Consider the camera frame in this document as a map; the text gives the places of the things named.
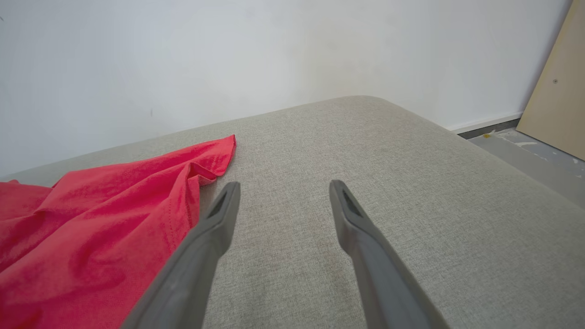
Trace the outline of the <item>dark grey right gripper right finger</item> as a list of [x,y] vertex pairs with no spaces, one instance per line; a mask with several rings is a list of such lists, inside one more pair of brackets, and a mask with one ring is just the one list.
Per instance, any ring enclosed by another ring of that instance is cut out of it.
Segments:
[[343,181],[330,203],[340,247],[352,260],[370,329],[447,329],[448,325],[397,252]]

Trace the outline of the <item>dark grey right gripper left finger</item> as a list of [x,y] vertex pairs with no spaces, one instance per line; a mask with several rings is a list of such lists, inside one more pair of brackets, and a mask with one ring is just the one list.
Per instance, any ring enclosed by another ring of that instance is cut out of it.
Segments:
[[126,317],[124,329],[200,329],[218,260],[231,245],[240,183],[227,183]]

